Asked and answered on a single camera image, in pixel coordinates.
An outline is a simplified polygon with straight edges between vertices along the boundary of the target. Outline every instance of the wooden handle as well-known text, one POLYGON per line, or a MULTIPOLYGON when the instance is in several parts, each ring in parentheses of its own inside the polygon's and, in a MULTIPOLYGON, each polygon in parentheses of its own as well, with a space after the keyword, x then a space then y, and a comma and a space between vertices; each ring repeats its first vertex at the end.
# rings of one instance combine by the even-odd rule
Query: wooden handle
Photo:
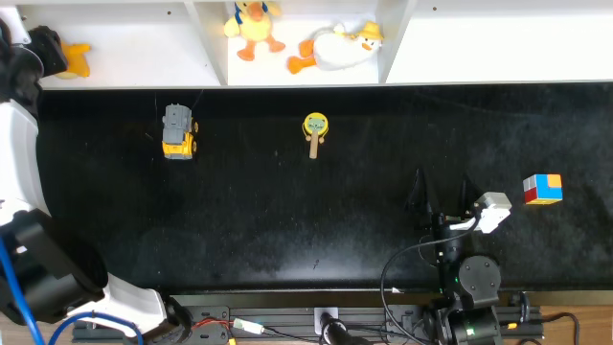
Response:
POLYGON ((308 157, 310 159, 317 158, 317 146, 319 145, 319 133, 317 130, 313 130, 313 134, 310 135, 310 152, 308 157))

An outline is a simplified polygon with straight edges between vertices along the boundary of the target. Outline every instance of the toy truck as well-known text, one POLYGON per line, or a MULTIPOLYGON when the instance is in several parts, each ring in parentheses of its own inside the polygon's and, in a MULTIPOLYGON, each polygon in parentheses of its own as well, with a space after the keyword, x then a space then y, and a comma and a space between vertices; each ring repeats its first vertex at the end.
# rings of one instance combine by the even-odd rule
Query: toy truck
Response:
POLYGON ((168 159, 192 159, 198 150, 195 138, 198 122, 192 117, 192 111, 183 105, 168 105, 162 123, 164 156, 168 159))

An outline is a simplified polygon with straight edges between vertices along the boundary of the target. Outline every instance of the black table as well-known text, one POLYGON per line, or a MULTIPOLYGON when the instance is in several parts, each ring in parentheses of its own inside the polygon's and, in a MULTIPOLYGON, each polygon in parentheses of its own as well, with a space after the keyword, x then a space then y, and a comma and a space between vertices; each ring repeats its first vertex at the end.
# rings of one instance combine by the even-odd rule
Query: black table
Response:
MULTIPOLYGON (((612 86, 47 92, 38 164, 53 216, 143 288, 376 288, 426 235, 403 209, 424 166, 445 209, 463 173, 509 197, 511 216, 475 236, 503 289, 611 289, 612 86), (163 157, 170 103, 195 104, 194 161, 163 157), (313 111, 330 120, 317 160, 301 131, 313 111), (564 200, 524 205, 534 173, 560 173, 564 200)), ((439 287, 418 253, 388 277, 439 287)))

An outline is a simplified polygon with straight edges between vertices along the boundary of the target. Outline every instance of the toy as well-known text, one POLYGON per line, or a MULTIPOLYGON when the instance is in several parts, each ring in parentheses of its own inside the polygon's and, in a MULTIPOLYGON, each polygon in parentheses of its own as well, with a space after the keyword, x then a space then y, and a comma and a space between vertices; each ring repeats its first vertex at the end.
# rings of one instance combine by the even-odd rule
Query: toy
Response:
POLYGON ((536 174, 524 180, 528 205, 549 205, 562 200, 562 178, 558 174, 536 174))
POLYGON ((270 51, 277 53, 285 49, 285 45, 272 36, 272 15, 281 15, 281 8, 268 1, 236 2, 236 12, 223 27, 228 37, 240 34, 246 41, 247 47, 238 51, 238 57, 245 61, 253 61, 254 51, 258 42, 266 41, 270 51))
POLYGON ((366 23, 356 35, 346 34, 345 27, 338 24, 334 29, 322 29, 313 39, 300 43, 300 56, 290 57, 287 68, 298 74, 303 68, 317 65, 324 71, 353 67, 376 55, 383 36, 374 22, 366 23))
POLYGON ((162 150, 169 159, 192 159, 198 149, 195 135, 199 131, 198 122, 192 111, 183 105, 171 104, 166 107, 162 118, 162 150))
POLYGON ((328 129, 328 119, 324 114, 311 113, 306 116, 303 122, 303 133, 306 140, 310 142, 308 156, 311 159, 317 158, 317 147, 319 144, 324 144, 324 136, 328 134, 328 129))
POLYGON ((61 52, 68 60, 68 69, 65 72, 57 73, 56 77, 61 79, 74 79, 77 77, 89 77, 89 66, 84 54, 89 52, 89 44, 68 45, 61 42, 61 52))

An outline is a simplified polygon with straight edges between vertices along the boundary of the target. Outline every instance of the toy cube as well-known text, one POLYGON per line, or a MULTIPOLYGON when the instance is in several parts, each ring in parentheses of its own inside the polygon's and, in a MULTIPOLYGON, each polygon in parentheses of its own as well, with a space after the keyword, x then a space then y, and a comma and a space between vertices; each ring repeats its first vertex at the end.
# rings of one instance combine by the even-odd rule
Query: toy cube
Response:
POLYGON ((549 205, 562 200, 562 178, 558 174, 536 174, 524 180, 528 205, 549 205))

